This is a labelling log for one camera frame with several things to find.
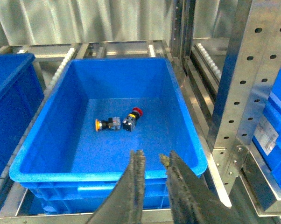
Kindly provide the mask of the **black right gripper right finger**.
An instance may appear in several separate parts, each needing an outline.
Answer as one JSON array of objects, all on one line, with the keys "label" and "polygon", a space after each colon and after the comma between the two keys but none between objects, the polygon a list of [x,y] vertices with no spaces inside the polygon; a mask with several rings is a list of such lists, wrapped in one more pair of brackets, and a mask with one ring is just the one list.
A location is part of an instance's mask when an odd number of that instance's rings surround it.
[{"label": "black right gripper right finger", "polygon": [[199,179],[182,158],[171,151],[159,155],[166,169],[166,185],[175,224],[243,224]]}]

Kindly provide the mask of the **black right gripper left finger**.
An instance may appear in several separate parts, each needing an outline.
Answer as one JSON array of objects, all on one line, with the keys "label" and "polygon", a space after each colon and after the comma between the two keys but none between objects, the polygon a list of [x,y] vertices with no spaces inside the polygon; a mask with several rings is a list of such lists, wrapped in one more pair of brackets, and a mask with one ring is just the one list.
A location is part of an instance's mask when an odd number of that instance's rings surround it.
[{"label": "black right gripper left finger", "polygon": [[87,224],[140,224],[145,191],[145,156],[131,151],[127,168]]}]

